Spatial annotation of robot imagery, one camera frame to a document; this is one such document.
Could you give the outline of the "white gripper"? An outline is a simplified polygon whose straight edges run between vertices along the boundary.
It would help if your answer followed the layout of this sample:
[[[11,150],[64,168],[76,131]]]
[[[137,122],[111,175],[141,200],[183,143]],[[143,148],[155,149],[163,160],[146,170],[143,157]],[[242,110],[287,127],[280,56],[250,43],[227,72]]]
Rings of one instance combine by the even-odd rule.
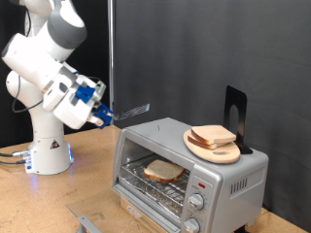
[[[102,126],[104,121],[97,116],[89,116],[92,111],[98,111],[101,103],[95,103],[89,99],[87,103],[76,96],[78,87],[95,87],[96,83],[86,76],[80,75],[77,81],[69,88],[61,102],[52,111],[64,124],[72,129],[80,129],[87,121]]]

